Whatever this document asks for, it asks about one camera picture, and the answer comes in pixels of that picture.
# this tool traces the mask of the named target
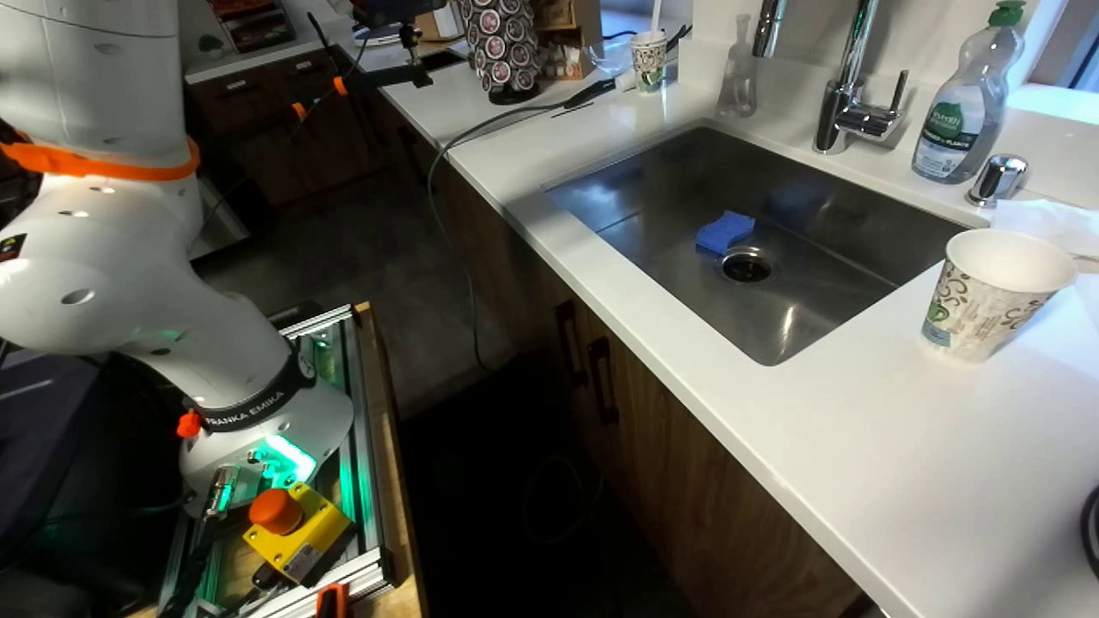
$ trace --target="stainless steel sink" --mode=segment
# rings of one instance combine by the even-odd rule
[[[698,126],[545,196],[758,363],[784,363],[942,262],[957,223]],[[724,209],[754,233],[724,256],[692,233]]]

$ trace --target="blue sponge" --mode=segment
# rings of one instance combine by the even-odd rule
[[[740,213],[731,213],[724,209],[716,220],[704,223],[698,233],[692,233],[692,247],[699,252],[711,252],[711,256],[722,256],[729,252],[729,247],[740,237],[747,237],[754,231],[754,220],[753,215],[740,215]]]

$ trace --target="white countertop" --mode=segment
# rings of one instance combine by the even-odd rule
[[[430,140],[505,110],[467,65],[431,80],[386,89]],[[1099,484],[1099,279],[1063,289],[987,363],[921,342],[929,268],[799,358],[758,367],[581,220],[521,197],[706,115],[711,91],[687,81],[608,91],[470,138],[450,160],[889,615],[1096,618],[1078,512]],[[815,160],[784,134],[740,138],[979,223],[956,193],[911,187],[873,149]]]

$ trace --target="floor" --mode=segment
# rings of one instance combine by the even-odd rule
[[[375,302],[431,618],[691,615],[539,395],[544,374],[521,358],[483,369],[502,339],[470,328],[462,268],[423,185],[398,177],[347,185],[196,271],[269,314]]]

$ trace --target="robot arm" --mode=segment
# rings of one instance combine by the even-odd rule
[[[42,172],[38,197],[0,231],[0,337],[115,348],[167,376],[207,414],[181,450],[196,494],[269,437],[333,451],[350,397],[303,376],[248,299],[189,268],[201,209],[175,0],[0,0],[0,115],[25,138],[3,155]]]

